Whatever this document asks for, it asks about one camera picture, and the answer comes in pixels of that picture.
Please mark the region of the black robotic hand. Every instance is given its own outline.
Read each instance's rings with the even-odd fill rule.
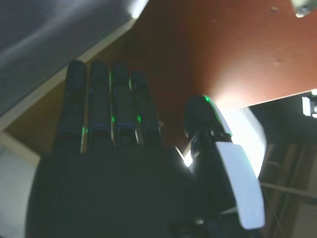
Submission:
[[[141,73],[123,64],[108,71],[97,61],[87,80],[86,66],[71,62],[53,151],[34,178],[26,238],[249,237],[236,214],[221,215],[235,199],[209,145],[230,135],[213,113],[192,116],[192,108],[204,111],[195,100],[185,109],[196,160],[188,169],[177,149],[162,144]],[[212,134],[196,127],[201,118]]]

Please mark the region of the dark gray surface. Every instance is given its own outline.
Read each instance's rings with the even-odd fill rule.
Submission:
[[[133,0],[3,0],[0,116],[130,19]]]

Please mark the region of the back of robotic hand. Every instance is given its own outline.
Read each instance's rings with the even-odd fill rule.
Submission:
[[[41,159],[33,182],[27,238],[256,234],[264,224],[261,190],[249,172],[240,186],[234,182],[248,166],[232,176],[230,165],[245,157],[227,153],[230,133],[209,98],[193,97],[185,107],[194,160],[187,168],[177,149],[162,144],[143,74],[120,63],[109,71],[99,61],[88,79],[87,71],[80,61],[68,67],[52,154]],[[254,197],[253,213],[241,191]]]

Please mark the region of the wooden edge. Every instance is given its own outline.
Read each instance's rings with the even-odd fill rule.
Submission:
[[[35,153],[29,147],[27,147],[5,131],[0,131],[0,144],[7,147],[17,156],[25,159],[34,167],[36,167],[40,161],[41,156],[39,154]]]
[[[121,37],[124,33],[130,30],[134,23],[135,19],[131,19],[111,34],[103,38],[97,44],[92,46],[86,52],[84,52],[77,59],[83,62],[88,62],[91,60],[96,54],[102,51],[104,48],[113,43],[116,39]],[[28,96],[26,96],[22,101],[13,106],[9,111],[7,111],[2,117],[0,117],[0,132],[5,130],[14,120],[16,120],[19,116],[25,113],[32,105],[38,102],[42,97],[44,97],[49,91],[54,89],[60,82],[65,80],[67,67],[64,67],[56,74],[54,74],[51,78],[41,84],[38,88],[36,88],[33,92],[31,92]]]

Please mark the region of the robotic hand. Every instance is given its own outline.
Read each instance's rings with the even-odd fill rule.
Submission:
[[[53,151],[34,178],[26,238],[259,235],[260,186],[208,97],[185,107],[194,160],[187,168],[161,142],[143,74],[129,76],[122,64],[109,73],[96,61],[88,85],[86,75],[82,62],[70,63]],[[238,216],[228,214],[235,207]]]

